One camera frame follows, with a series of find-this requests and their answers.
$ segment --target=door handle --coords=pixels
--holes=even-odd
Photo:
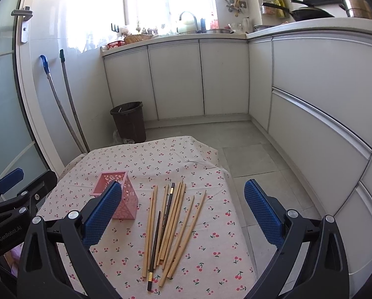
[[[15,17],[21,17],[20,42],[23,44],[28,42],[28,24],[29,20],[33,16],[33,12],[30,10],[30,7],[25,6],[24,9],[14,9],[10,14]]]

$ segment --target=trash can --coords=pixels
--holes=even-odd
[[[121,138],[134,140],[135,143],[146,141],[142,107],[143,103],[138,101],[120,104],[111,109],[110,114]]]

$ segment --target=pink plastic basket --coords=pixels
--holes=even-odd
[[[101,173],[91,195],[99,197],[111,181],[120,183],[122,189],[122,200],[113,215],[113,219],[135,219],[138,198],[129,180],[128,171]]]

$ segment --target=mop handle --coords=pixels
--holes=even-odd
[[[72,100],[72,95],[71,95],[71,91],[70,91],[70,85],[68,83],[66,65],[64,64],[65,61],[66,61],[66,59],[64,58],[64,51],[63,51],[63,49],[60,49],[60,59],[61,59],[62,69],[63,69],[64,84],[66,85],[68,100],[70,101],[70,106],[71,106],[72,114],[74,116],[75,123],[77,124],[78,131],[80,132],[82,141],[84,142],[86,151],[87,152],[90,152],[88,143],[86,142],[86,138],[84,136],[84,132],[82,131],[81,124],[80,124],[80,121],[79,121],[78,116],[77,116],[77,111],[75,110],[74,101]]]
[[[59,110],[63,116],[63,119],[67,125],[67,128],[69,129],[70,133],[71,133],[71,136],[74,138],[74,141],[75,143],[77,144],[78,148],[80,149],[80,151],[82,153],[85,153],[84,151],[84,148],[82,147],[80,141],[78,140],[78,137],[77,135],[75,134],[70,122],[68,121],[68,118],[66,116],[66,113],[63,109],[63,106],[59,100],[59,97],[57,96],[57,93],[56,93],[56,90],[55,90],[55,87],[53,85],[53,81],[52,81],[52,76],[51,76],[51,73],[49,71],[49,66],[48,66],[48,61],[46,60],[46,57],[45,55],[40,55],[40,58],[42,59],[42,63],[43,63],[43,69],[45,70],[45,73],[46,73],[46,77],[48,78],[48,81],[49,81],[49,84],[51,85],[51,89],[52,89],[52,92],[53,92],[53,96],[55,97],[55,100],[56,100],[56,103],[57,103],[57,106],[59,107]]]

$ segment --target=cherry print tablecloth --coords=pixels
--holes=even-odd
[[[51,220],[64,217],[71,210],[81,210],[90,199],[100,172],[128,170],[139,198],[136,219],[111,220],[100,242],[90,248],[120,295],[131,299],[148,296],[244,298],[256,277],[226,183],[229,174],[218,166],[217,151],[190,136],[97,149],[63,177],[39,215]],[[180,219],[184,218],[191,197],[195,196],[197,205],[206,190],[203,209],[173,279],[159,288],[162,270],[157,268],[153,291],[148,293],[141,267],[149,197],[158,185],[157,216],[164,186],[182,179],[186,183],[186,194]],[[62,244],[59,251],[74,288],[83,292]]]

